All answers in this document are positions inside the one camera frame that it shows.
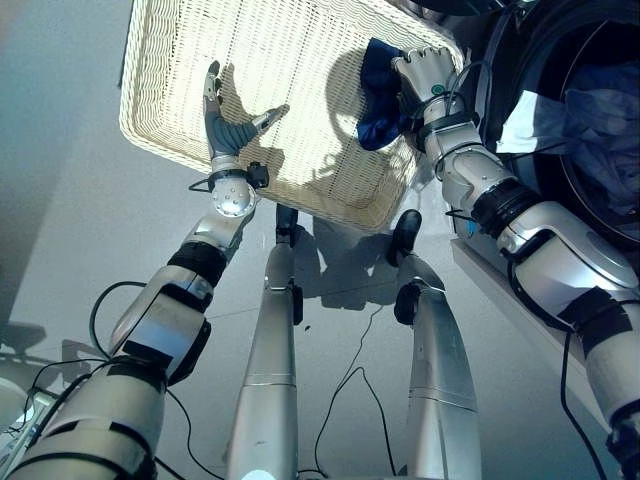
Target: metal tube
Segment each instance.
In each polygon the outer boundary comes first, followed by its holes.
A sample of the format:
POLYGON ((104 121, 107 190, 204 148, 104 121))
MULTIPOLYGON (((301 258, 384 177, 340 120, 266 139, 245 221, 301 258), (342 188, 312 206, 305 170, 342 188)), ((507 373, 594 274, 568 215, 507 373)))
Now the metal tube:
POLYGON ((399 287, 420 289, 413 319, 409 388, 409 476, 480 479, 477 404, 466 351, 444 286, 416 255, 400 265, 399 287))
POLYGON ((297 392, 293 349, 293 251, 269 256, 260 315, 229 448, 230 480, 295 478, 297 392))

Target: black joint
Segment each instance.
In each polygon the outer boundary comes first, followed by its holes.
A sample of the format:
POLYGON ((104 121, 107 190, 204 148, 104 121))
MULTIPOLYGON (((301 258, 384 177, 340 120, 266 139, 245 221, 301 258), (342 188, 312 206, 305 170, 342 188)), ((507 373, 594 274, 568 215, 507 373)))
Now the black joint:
POLYGON ((540 201, 537 193, 510 178, 480 195, 471 217, 480 224, 482 232, 498 238, 507 225, 540 201))
POLYGON ((167 265, 177 265, 200 275, 215 287, 227 267, 222 250, 205 242, 189 242, 180 247, 167 265))
POLYGON ((122 348, 127 356, 115 357, 107 376, 122 375, 141 380, 163 393, 167 385, 166 369, 172 357, 153 348, 127 340, 122 348))
POLYGON ((304 303, 302 287, 294 285, 292 289, 293 293, 293 324, 300 325, 302 323, 302 305, 304 303))
POLYGON ((640 434, 631 419, 631 415, 639 411, 638 400, 618 410, 611 422, 612 431, 607 437, 607 448, 620 462, 622 474, 628 479, 638 478, 640 473, 640 434), (625 410, 623 415, 619 415, 622 410, 625 410))
POLYGON ((296 243, 298 210, 278 204, 276 208, 276 242, 289 243, 293 248, 296 243))
POLYGON ((247 183, 255 189, 269 186, 269 170, 266 165, 259 162, 251 162, 247 167, 247 183))
POLYGON ((211 300, 213 300, 213 295, 211 295, 210 293, 207 293, 204 298, 198 298, 191 292, 188 292, 182 287, 179 287, 178 285, 174 285, 172 283, 163 286, 160 290, 160 293, 171 297, 174 300, 182 303, 183 305, 199 311, 200 313, 204 313, 211 304, 211 300))
POLYGON ((403 325, 413 325, 413 319, 418 311, 420 287, 415 283, 407 283, 399 291, 396 297, 396 305, 393 313, 396 320, 403 325))

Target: black cable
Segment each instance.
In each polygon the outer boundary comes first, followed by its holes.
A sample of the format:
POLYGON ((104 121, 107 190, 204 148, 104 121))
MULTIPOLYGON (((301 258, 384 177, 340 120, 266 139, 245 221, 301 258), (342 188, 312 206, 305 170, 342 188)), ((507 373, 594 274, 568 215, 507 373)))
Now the black cable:
POLYGON ((484 66, 487 69, 487 74, 488 74, 488 79, 487 79, 487 92, 491 91, 491 88, 493 86, 493 72, 491 71, 491 65, 489 65, 489 62, 487 62, 486 60, 476 60, 475 62, 471 62, 470 64, 466 65, 462 71, 460 72, 460 74, 456 77, 455 82, 453 82, 453 86, 449 89, 449 97, 447 98, 447 105, 445 108, 445 115, 449 115, 449 113, 451 113, 451 104, 453 103, 453 97, 455 96, 455 94, 458 91, 458 87, 460 85, 460 82, 462 81, 462 79, 465 77, 465 75, 469 72, 469 70, 471 70, 473 67, 477 67, 477 66, 484 66))
POLYGON ((354 369, 347 376, 346 380, 344 382, 342 382, 338 386, 336 391, 333 393, 333 396, 331 397, 331 402, 329 403, 329 410, 327 411, 327 415, 324 417, 324 422, 322 422, 322 427, 320 428, 320 432, 318 433, 318 436, 316 437, 316 444, 315 444, 314 452, 313 452, 314 459, 315 459, 316 467, 317 467, 318 471, 325 478, 328 478, 328 475, 318 465, 318 444, 320 443, 320 437, 322 436, 322 433, 324 432, 324 429, 327 426, 327 422, 329 421, 329 416, 331 415, 331 410, 333 408, 333 403, 335 402, 336 397, 338 396, 338 393, 340 393, 340 390, 342 390, 342 388, 349 382, 349 380, 351 380, 351 378, 353 378, 353 376, 358 372, 362 373, 362 378, 364 379, 365 383, 367 384, 367 387, 369 387, 369 391, 373 395, 373 398, 375 399, 375 401, 376 401, 376 403, 378 405, 378 410, 380 410, 380 416, 382 417, 382 427, 384 429, 384 439, 385 439, 386 446, 387 446, 387 455, 389 457, 389 466, 391 467, 391 472, 393 473, 393 475, 394 476, 396 475, 396 467, 395 467, 395 465, 393 463, 393 456, 391 455, 391 445, 390 445, 390 442, 389 442, 389 432, 387 430, 387 419, 386 419, 385 414, 384 414, 384 409, 382 408, 382 403, 380 403, 380 399, 378 398, 378 395, 376 395, 376 392, 373 390, 373 387, 369 383, 369 380, 367 379, 367 375, 365 373, 364 368, 363 367, 358 367, 358 368, 354 369))
POLYGON ((22 425, 19 428, 14 428, 13 431, 15 431, 15 432, 22 431, 22 429, 24 428, 25 424, 27 423, 27 409, 29 407, 29 400, 32 397, 33 391, 36 389, 38 380, 40 379, 40 375, 42 375, 42 373, 49 367, 55 367, 57 365, 67 365, 67 364, 70 364, 70 363, 80 363, 80 362, 104 362, 104 359, 102 359, 102 358, 81 358, 81 359, 78 359, 78 360, 64 360, 62 362, 49 363, 49 364, 43 366, 40 370, 38 370, 38 373, 36 373, 36 376, 34 377, 33 382, 31 383, 31 388, 29 388, 29 392, 27 394, 27 399, 24 402, 24 407, 22 409, 22 425))
POLYGON ((562 377, 560 380, 560 403, 562 404, 562 409, 564 410, 564 413, 566 413, 567 417, 569 417, 569 420, 571 421, 573 428, 575 428, 576 432, 578 432, 578 435, 580 435, 580 438, 582 439, 582 443, 584 443, 584 446, 587 447, 587 450, 589 451, 589 455, 591 455, 591 460, 593 461, 596 471, 598 472, 598 477, 600 477, 600 480, 607 480, 607 476, 604 473, 602 464, 600 463, 600 459, 598 458, 596 451, 593 449, 593 445, 591 445, 589 438, 584 433, 584 430, 582 430, 582 427, 580 426, 578 421, 575 419, 575 417, 569 410, 569 406, 567 405, 567 364, 569 360, 569 344, 570 343, 571 343, 571 332, 567 332, 567 335, 564 340, 564 352, 562 354, 562 377))
POLYGON ((202 185, 203 183, 208 183, 209 182, 209 177, 205 178, 204 180, 199 180, 196 183, 192 183, 191 185, 189 185, 187 187, 187 189, 191 192, 204 192, 204 193, 211 193, 211 190, 209 190, 209 188, 204 189, 204 188, 196 188, 200 185, 202 185))
POLYGON ((351 360, 351 363, 349 364, 349 367, 347 368, 347 371, 344 372, 344 375, 342 376, 342 380, 340 380, 338 385, 340 385, 342 382, 344 382, 344 379, 347 378, 347 375, 349 375, 349 372, 351 371, 351 369, 355 365, 356 360, 358 359, 358 356, 360 355, 360 352, 362 352, 362 347, 364 346, 364 338, 369 333, 369 330, 371 330, 371 325, 373 325, 373 317, 375 317, 378 313, 380 313, 381 310, 382 310, 382 305, 380 305, 380 308, 378 308, 375 312, 373 312, 371 315, 369 315, 369 323, 367 324, 367 328, 365 328, 364 331, 362 332, 362 335, 360 335, 360 346, 358 347, 358 350, 356 350, 356 354, 353 356, 353 359, 351 360))
POLYGON ((204 465, 202 465, 198 459, 195 457, 195 455, 193 454, 193 452, 191 451, 191 417, 189 417, 189 413, 187 412, 187 409, 184 408, 184 405, 182 404, 182 402, 180 401, 180 399, 175 395, 175 393, 173 393, 171 390, 167 389, 167 393, 171 396, 171 398, 173 398, 175 400, 175 402, 178 404, 178 406, 180 407, 180 409, 182 410, 182 413, 184 413, 185 418, 187 419, 187 452, 189 452, 189 456, 191 457, 191 460, 193 460, 202 470, 204 470, 205 472, 207 472, 209 475, 211 475, 212 477, 217 478, 218 480, 224 480, 224 477, 221 477, 220 475, 216 475, 215 473, 213 473, 211 470, 209 470, 207 467, 205 467, 204 465))
POLYGON ((460 220, 467 220, 469 222, 476 223, 473 218, 467 217, 466 215, 460 215, 460 212, 464 212, 464 210, 460 210, 459 208, 452 208, 448 212, 444 212, 444 214, 448 217, 459 218, 460 220))
POLYGON ((167 472, 169 472, 173 476, 173 478, 177 478, 178 480, 187 480, 182 475, 180 475, 178 472, 176 472, 173 468, 171 468, 169 465, 164 463, 158 457, 155 457, 153 459, 153 461, 156 462, 158 465, 160 465, 162 468, 164 468, 167 472))
POLYGON ((556 147, 561 147, 562 145, 566 145, 566 144, 567 144, 567 142, 554 143, 553 145, 548 145, 546 147, 539 148, 538 150, 534 150, 533 152, 525 152, 525 153, 520 153, 518 155, 510 156, 510 157, 507 158, 507 160, 509 162, 512 162, 513 160, 518 160, 519 158, 526 157, 528 155, 533 155, 535 153, 546 152, 547 150, 551 150, 552 148, 556 148, 556 147))
POLYGON ((444 167, 444 157, 438 160, 436 164, 433 166, 433 174, 435 175, 436 179, 439 182, 442 182, 442 175, 438 175, 438 171, 442 171, 443 167, 444 167))
POLYGON ((327 474, 325 472, 322 471, 322 469, 320 468, 320 465, 318 463, 318 444, 320 442, 320 437, 322 436, 322 431, 327 423, 327 421, 329 420, 329 415, 331 414, 331 406, 333 404, 333 399, 335 399, 335 396, 337 395, 337 392, 340 391, 340 389, 342 388, 343 383, 346 381, 347 376, 349 375, 349 372, 351 371, 351 369, 353 368, 353 365, 355 365, 356 360, 358 359, 358 356, 360 355, 360 352, 362 351, 362 347, 364 345, 364 339, 367 336, 367 334, 369 333, 369 331, 371 330, 371 325, 373 324, 373 317, 375 317, 381 310, 382 310, 382 305, 380 306, 380 308, 378 308, 375 312, 373 312, 370 316, 369 316, 369 323, 367 324, 367 327, 364 329, 364 331, 362 332, 362 335, 360 336, 360 346, 358 347, 358 350, 356 351, 355 355, 353 356, 353 359, 351 360, 351 363, 349 364, 349 367, 347 368, 347 371, 345 372, 344 376, 342 377, 342 379, 338 382, 338 386, 336 387, 336 390, 334 391, 333 394, 333 398, 332 398, 332 402, 329 405, 329 410, 327 411, 326 417, 325 417, 325 421, 322 425, 322 428, 320 429, 320 431, 318 432, 318 436, 316 437, 316 443, 315 443, 315 447, 313 450, 313 456, 314 456, 314 460, 316 462, 316 468, 319 472, 321 472, 321 474, 323 476, 325 476, 325 478, 327 478, 327 474))
POLYGON ((315 468, 304 468, 302 470, 298 470, 298 475, 300 475, 301 473, 319 473, 323 478, 328 478, 324 473, 322 473, 320 470, 316 470, 315 468))
POLYGON ((53 418, 55 413, 58 411, 60 406, 67 400, 69 395, 71 395, 71 392, 73 392, 78 385, 80 385, 82 382, 84 382, 86 379, 88 379, 90 377, 91 377, 91 374, 89 374, 89 373, 84 374, 84 375, 80 375, 73 382, 71 382, 67 388, 65 388, 62 391, 60 396, 58 398, 56 398, 56 401, 53 402, 53 405, 51 405, 51 407, 49 407, 49 410, 47 410, 47 414, 44 416, 42 421, 36 427, 36 431, 34 432, 33 436, 31 437, 31 440, 29 441, 29 444, 27 445, 27 448, 31 448, 33 445, 35 445, 35 443, 40 438, 40 435, 42 435, 42 432, 44 431, 44 429, 47 426, 47 424, 51 421, 51 419, 53 418))
POLYGON ((96 303, 93 304, 93 308, 91 309, 91 314, 89 315, 89 336, 91 337, 91 344, 95 348, 97 348, 105 358, 109 358, 109 354, 104 348, 102 348, 102 345, 100 345, 100 341, 98 340, 98 337, 96 335, 96 315, 98 314, 98 309, 100 308, 102 301, 107 297, 107 295, 109 295, 116 288, 124 287, 124 286, 144 287, 146 285, 147 284, 143 282, 133 282, 129 280, 124 282, 116 282, 113 285, 108 286, 100 294, 100 296, 96 300, 96 303))

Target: laundry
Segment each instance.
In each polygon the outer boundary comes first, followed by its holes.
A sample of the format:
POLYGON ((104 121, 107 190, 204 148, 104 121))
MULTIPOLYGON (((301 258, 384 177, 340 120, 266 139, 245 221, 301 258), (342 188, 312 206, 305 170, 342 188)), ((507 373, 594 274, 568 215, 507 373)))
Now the laundry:
POLYGON ((391 59, 401 55, 401 50, 377 38, 367 46, 360 70, 367 105, 357 125, 358 140, 365 150, 389 145, 411 126, 410 117, 400 112, 400 77, 391 67, 391 59))
POLYGON ((608 208, 637 211, 640 194, 640 63, 585 65, 564 103, 524 91, 497 142, 498 153, 564 155, 603 187, 608 208))

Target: white cloth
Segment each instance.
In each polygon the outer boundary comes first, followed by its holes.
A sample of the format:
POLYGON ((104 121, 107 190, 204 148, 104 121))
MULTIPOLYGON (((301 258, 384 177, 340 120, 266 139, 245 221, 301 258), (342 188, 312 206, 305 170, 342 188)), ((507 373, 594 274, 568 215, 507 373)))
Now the white cloth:
POLYGON ((525 90, 497 152, 566 155, 606 189, 611 210, 628 214, 640 194, 638 65, 581 68, 564 103, 525 90))

